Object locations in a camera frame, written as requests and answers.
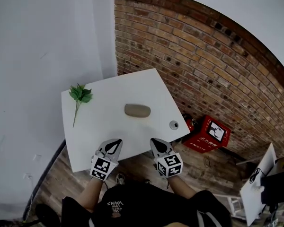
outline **red crate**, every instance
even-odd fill
[[[231,130],[212,117],[206,115],[199,127],[186,135],[182,144],[200,153],[205,153],[219,147],[227,147]]]

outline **artificial plant stem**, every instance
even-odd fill
[[[78,111],[78,100],[76,100],[75,117],[74,117],[74,123],[72,124],[72,127],[74,127],[74,125],[75,125],[75,120],[76,120],[76,116],[77,116],[77,111]]]

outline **shoe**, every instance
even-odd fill
[[[125,184],[125,176],[122,173],[118,173],[117,176],[115,176],[115,182],[118,185],[124,185]]]
[[[149,179],[145,179],[144,182],[145,184],[151,184],[151,181]]]

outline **table top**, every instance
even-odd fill
[[[123,140],[122,160],[150,150],[151,138],[171,142],[190,132],[156,69],[89,83],[85,88],[92,89],[93,98],[81,104],[74,128],[76,102],[69,90],[62,92],[64,133],[73,172],[90,169],[91,156],[105,140]],[[147,118],[128,116],[126,104],[146,105],[151,114]],[[170,128],[171,121],[178,122],[178,129]]]
[[[266,154],[263,156],[261,162],[257,166],[262,172],[267,175],[271,168],[275,165],[276,155],[273,144],[269,145]],[[261,192],[257,192],[254,189],[261,186],[261,178],[264,175],[260,172],[253,183],[249,183],[249,180],[244,184],[240,190],[240,195],[244,205],[246,222],[250,226],[252,222],[262,212],[265,204],[261,202]]]

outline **forearm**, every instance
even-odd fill
[[[88,211],[93,212],[98,203],[103,181],[93,177],[76,201]]]
[[[196,191],[188,186],[180,177],[172,176],[167,178],[171,189],[175,194],[180,195],[186,199],[190,199],[196,194]]]

